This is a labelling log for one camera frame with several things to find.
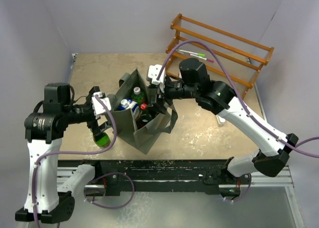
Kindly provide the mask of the green round glass bottle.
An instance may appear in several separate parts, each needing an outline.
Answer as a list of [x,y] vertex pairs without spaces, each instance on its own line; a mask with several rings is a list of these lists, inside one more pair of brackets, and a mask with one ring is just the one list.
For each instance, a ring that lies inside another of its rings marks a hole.
[[105,132],[94,134],[93,140],[95,144],[100,148],[107,148],[111,143],[109,136]]

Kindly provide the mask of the green canvas bag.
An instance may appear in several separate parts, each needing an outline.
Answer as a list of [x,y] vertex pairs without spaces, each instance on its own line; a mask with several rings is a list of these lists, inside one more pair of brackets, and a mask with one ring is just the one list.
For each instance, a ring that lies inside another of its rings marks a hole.
[[[134,87],[140,87],[146,95],[147,102],[160,102],[164,107],[164,113],[158,113],[143,127],[134,118],[133,112],[119,110],[121,100],[130,98]],[[156,98],[157,89],[150,88],[144,82],[141,74],[135,69],[131,74],[125,73],[119,80],[119,89],[116,94],[109,94],[108,98],[112,106],[111,114],[116,123],[117,137],[137,150],[147,154],[161,133],[170,134],[178,119],[174,105],[168,105],[165,101]]]

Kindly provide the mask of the orange juice plastic bottle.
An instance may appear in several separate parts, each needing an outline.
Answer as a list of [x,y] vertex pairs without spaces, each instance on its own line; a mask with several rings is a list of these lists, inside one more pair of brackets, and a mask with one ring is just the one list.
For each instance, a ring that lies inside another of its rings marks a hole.
[[137,102],[139,105],[145,103],[145,93],[139,87],[134,87],[132,93],[132,100]]

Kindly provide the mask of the dark cola bottle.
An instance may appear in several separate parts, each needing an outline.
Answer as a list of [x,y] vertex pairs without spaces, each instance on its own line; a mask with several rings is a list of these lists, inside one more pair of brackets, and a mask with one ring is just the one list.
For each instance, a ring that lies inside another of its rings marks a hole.
[[150,114],[149,110],[147,109],[147,104],[142,103],[140,106],[140,116],[138,119],[138,128],[144,127],[146,124],[148,124],[150,121],[152,121],[153,117]]

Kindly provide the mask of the blue juice carton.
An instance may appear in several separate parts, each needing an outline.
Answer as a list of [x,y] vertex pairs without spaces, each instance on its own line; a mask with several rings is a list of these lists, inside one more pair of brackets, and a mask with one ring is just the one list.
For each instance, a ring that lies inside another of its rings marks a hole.
[[124,98],[121,100],[120,105],[118,107],[120,111],[123,110],[131,110],[133,113],[133,117],[135,120],[138,120],[140,115],[140,107],[137,102],[133,101],[129,98]]

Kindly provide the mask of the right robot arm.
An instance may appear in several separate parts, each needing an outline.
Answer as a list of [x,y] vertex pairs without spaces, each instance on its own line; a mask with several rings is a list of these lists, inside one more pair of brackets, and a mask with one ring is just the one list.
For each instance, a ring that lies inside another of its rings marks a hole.
[[174,99],[194,98],[203,109],[224,118],[237,127],[258,147],[258,151],[243,157],[231,157],[222,168],[222,180],[234,183],[240,176],[260,172],[275,177],[285,167],[290,145],[295,146],[298,137],[285,134],[268,124],[253,110],[241,103],[233,88],[222,81],[211,80],[206,65],[196,58],[188,58],[179,64],[181,78],[172,81],[159,64],[148,68],[147,81],[157,88],[157,101],[151,107],[163,112],[163,102],[172,104]]

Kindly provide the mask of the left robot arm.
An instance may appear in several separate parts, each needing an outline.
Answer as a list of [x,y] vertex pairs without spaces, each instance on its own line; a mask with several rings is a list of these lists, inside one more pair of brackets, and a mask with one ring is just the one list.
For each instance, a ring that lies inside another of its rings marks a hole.
[[109,145],[105,136],[107,124],[98,124],[106,113],[109,100],[98,86],[94,86],[83,104],[75,104],[74,89],[68,83],[49,83],[44,88],[44,100],[25,119],[25,138],[29,151],[28,195],[23,208],[15,213],[17,222],[59,224],[69,220],[75,207],[75,197],[87,183],[102,180],[100,162],[82,162],[62,184],[57,184],[58,152],[67,127],[86,123],[94,141]]

